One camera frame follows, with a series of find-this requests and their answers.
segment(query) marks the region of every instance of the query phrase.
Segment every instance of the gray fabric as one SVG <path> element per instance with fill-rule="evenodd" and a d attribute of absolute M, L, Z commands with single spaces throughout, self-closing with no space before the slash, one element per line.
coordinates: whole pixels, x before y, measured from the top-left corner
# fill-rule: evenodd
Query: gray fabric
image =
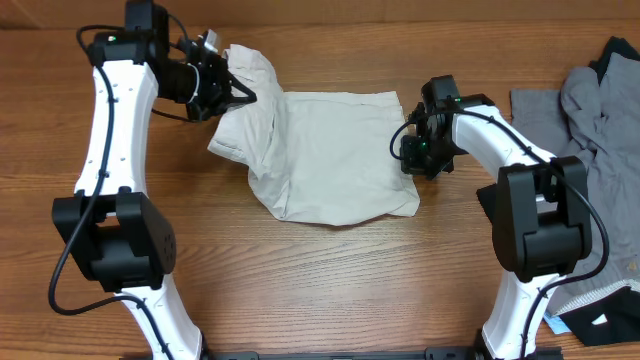
<path fill-rule="evenodd" d="M 611 241 L 605 270 L 558 289 L 548 310 L 565 313 L 624 286 L 640 291 L 640 62 L 613 54 L 600 85 L 595 71 L 579 67 L 560 92 L 512 90 L 511 105 L 513 126 L 527 138 L 584 162 L 589 199 Z M 591 255 L 572 276 L 600 261 L 602 239 L 593 220 L 592 231 Z"/>

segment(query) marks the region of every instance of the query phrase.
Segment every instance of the white cloth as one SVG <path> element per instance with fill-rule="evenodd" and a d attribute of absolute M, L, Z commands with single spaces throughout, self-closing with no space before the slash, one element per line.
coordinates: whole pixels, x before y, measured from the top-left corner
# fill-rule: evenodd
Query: white cloth
<path fill-rule="evenodd" d="M 223 115 L 208 149 L 249 166 L 249 185 L 273 216 L 349 225 L 415 215 L 413 179 L 389 154 L 404 122 L 395 92 L 283 93 L 260 52 L 231 45 L 225 56 L 258 101 Z"/>

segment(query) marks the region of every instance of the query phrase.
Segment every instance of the brown wooden surface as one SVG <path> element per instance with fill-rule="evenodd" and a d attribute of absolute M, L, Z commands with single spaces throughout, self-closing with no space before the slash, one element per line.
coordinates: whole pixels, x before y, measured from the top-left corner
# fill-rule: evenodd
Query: brown wooden surface
<path fill-rule="evenodd" d="M 192 33 L 202 29 L 191 29 Z M 432 76 L 484 92 L 508 116 L 513 87 L 557 88 L 610 35 L 640 45 L 632 21 L 487 22 L 219 29 L 260 49 L 285 90 L 396 90 L 405 113 Z M 115 359 L 146 343 L 121 305 L 54 314 L 46 289 L 62 240 L 55 197 L 70 196 L 93 112 L 91 69 L 72 31 L 0 32 L 0 359 Z M 180 107 L 158 103 L 161 109 Z M 247 169 L 206 150 L 217 121 L 153 117 L 149 195 L 178 238 L 178 288 L 217 351 L 418 350 L 469 344 L 488 318 L 501 268 L 475 190 L 491 183 L 469 156 L 434 182 L 415 179 L 415 217 L 333 228 L 275 220 Z M 104 297 L 70 262 L 66 307 Z M 640 345 L 585 349 L 543 325 L 538 344 L 568 359 L 637 359 Z"/>
<path fill-rule="evenodd" d="M 451 20 L 640 19 L 637 0 L 156 0 L 185 25 L 354 24 Z M 125 0 L 0 0 L 0 25 L 122 24 Z"/>

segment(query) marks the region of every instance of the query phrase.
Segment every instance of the wooden table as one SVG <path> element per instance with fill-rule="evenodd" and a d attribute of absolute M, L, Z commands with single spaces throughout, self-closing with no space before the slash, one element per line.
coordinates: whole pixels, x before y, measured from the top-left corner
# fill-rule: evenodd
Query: wooden table
<path fill-rule="evenodd" d="M 202 29 L 190 29 L 192 34 Z M 405 113 L 433 76 L 484 92 L 504 115 L 509 90 L 558 88 L 599 56 L 610 35 L 640 45 L 631 21 L 449 22 L 217 29 L 262 51 L 285 90 L 396 90 Z M 46 289 L 62 250 L 53 198 L 70 196 L 93 113 L 91 69 L 72 31 L 0 32 L 0 358 L 114 359 L 147 351 L 121 305 L 54 314 Z M 165 104 L 158 107 L 182 111 Z M 502 272 L 475 197 L 491 178 L 469 156 L 434 182 L 416 178 L 415 217 L 358 226 L 275 220 L 247 185 L 245 166 L 209 153 L 216 120 L 154 116 L 147 183 L 178 238 L 175 278 L 216 351 L 287 353 L 419 350 L 470 344 Z M 66 307 L 106 296 L 70 262 Z M 568 359 L 637 359 L 639 344 L 583 348 L 543 325 L 538 344 Z"/>

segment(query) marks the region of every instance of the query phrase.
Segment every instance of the folded white fabric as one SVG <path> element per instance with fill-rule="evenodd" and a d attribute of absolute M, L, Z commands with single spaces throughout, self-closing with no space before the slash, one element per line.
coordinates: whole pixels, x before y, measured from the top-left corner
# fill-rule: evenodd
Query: folded white fabric
<path fill-rule="evenodd" d="M 273 216 L 349 225 L 415 215 L 413 179 L 389 154 L 404 122 L 395 92 L 283 93 L 260 52 L 231 45 L 225 56 L 258 101 L 223 115 L 208 149 L 249 166 L 249 185 Z"/>

